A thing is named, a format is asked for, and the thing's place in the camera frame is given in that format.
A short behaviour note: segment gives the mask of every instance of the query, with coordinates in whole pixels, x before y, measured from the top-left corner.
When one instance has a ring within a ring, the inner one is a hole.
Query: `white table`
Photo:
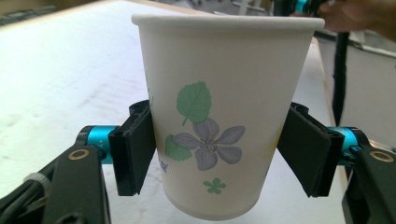
[[[148,98],[136,12],[176,13],[153,3],[114,0],[55,13],[0,29],[0,197],[69,148],[86,125],[122,124],[128,106]],[[318,47],[312,44],[294,102],[325,125],[332,113]],[[142,193],[117,196],[104,165],[113,223],[209,223],[166,199],[153,160]],[[258,203],[220,223],[344,223],[347,185],[337,169],[330,197],[307,198],[277,152]]]

